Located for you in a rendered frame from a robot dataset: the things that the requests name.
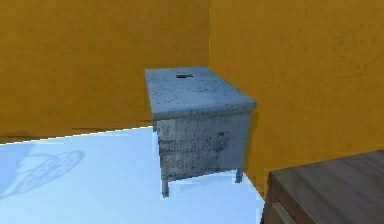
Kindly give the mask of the grey weathered cabinet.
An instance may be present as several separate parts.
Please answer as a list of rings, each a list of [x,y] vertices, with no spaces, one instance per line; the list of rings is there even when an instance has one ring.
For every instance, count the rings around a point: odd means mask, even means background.
[[[173,181],[231,170],[240,183],[257,102],[206,67],[147,69],[145,79],[162,195]]]

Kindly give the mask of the dark brown wooden furniture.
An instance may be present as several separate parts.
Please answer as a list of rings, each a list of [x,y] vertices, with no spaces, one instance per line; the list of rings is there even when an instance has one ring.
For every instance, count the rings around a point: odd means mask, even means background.
[[[384,149],[270,172],[261,224],[384,224]]]

